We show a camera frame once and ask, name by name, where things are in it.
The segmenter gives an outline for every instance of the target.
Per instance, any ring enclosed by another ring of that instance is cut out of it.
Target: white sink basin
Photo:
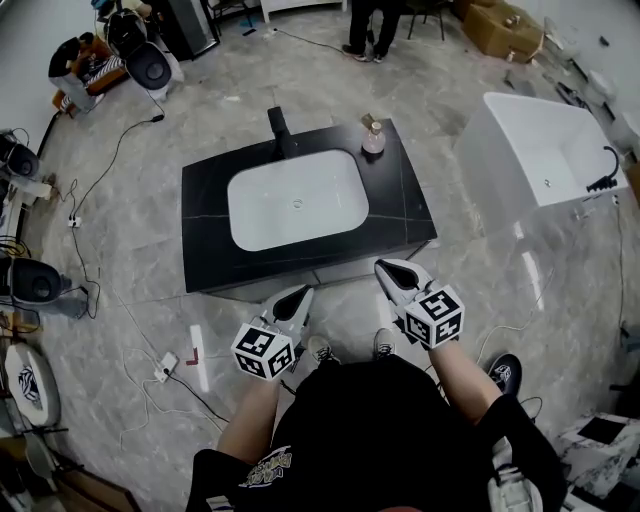
[[[356,161],[341,150],[242,171],[227,195],[231,235],[245,251],[351,231],[369,214]]]

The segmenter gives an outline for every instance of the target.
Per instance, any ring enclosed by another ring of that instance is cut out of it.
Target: black faucet
[[[298,154],[296,143],[293,142],[287,122],[282,115],[280,107],[273,107],[267,111],[269,122],[271,123],[271,131],[276,137],[276,147],[273,152],[272,162],[284,160],[285,158],[294,158]]]
[[[603,149],[605,151],[611,151],[613,153],[613,156],[616,159],[616,168],[613,170],[611,174],[607,176],[603,176],[596,182],[592,183],[591,185],[588,185],[587,192],[593,192],[597,190],[607,190],[607,189],[616,187],[618,185],[618,180],[614,178],[614,176],[618,173],[618,169],[620,169],[620,158],[618,157],[618,153],[616,153],[616,150],[613,149],[611,146],[605,146]]]

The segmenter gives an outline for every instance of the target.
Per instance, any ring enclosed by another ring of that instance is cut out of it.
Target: bathroom fixture display
[[[454,151],[489,234],[538,208],[628,187],[622,172],[613,180],[615,162],[605,146],[607,137],[585,109],[486,93]]]
[[[262,0],[262,14],[265,23],[270,23],[269,15],[274,11],[293,9],[304,5],[342,4],[342,12],[347,12],[347,0]]]
[[[382,121],[384,152],[368,161],[362,125],[291,135],[278,111],[269,113],[274,140],[183,169],[187,292],[408,256],[437,237],[391,120]]]

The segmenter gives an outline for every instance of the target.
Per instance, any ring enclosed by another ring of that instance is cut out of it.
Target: black pants
[[[383,57],[389,52],[400,21],[404,0],[353,0],[349,44],[356,53],[364,53],[369,19],[376,9],[382,10],[384,20],[375,52]]]

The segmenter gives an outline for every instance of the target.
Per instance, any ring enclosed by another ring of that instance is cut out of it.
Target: black marble countertop
[[[298,156],[342,149],[355,158],[369,201],[369,215],[351,231],[264,251],[245,251],[233,241],[227,187],[239,172],[269,163],[275,142],[262,142],[185,167],[182,246],[187,292],[244,285],[417,247],[436,238],[431,214],[398,132],[389,119],[382,125],[387,138],[384,152],[369,161],[361,150],[366,133],[361,125],[292,135]]]

